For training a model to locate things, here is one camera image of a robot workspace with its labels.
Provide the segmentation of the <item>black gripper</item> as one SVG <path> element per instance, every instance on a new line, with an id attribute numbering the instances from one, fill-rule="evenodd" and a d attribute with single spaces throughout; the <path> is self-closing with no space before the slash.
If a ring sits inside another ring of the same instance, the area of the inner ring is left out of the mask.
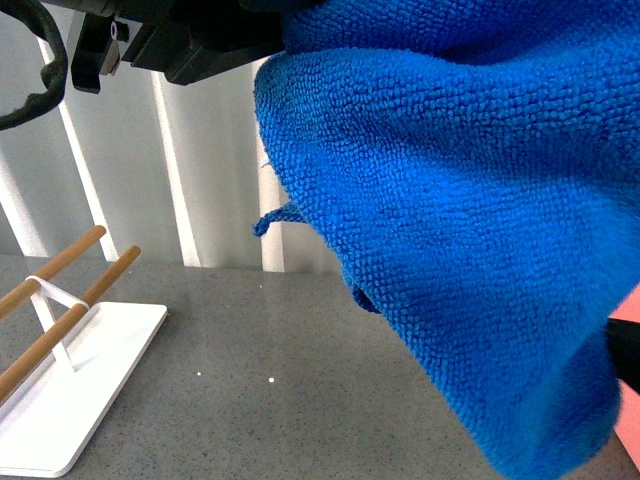
<path id="1" fill-rule="evenodd" d="M 309 1 L 61 1 L 72 84 L 97 94 L 123 62 L 187 86 L 283 50 L 281 17 Z"/>

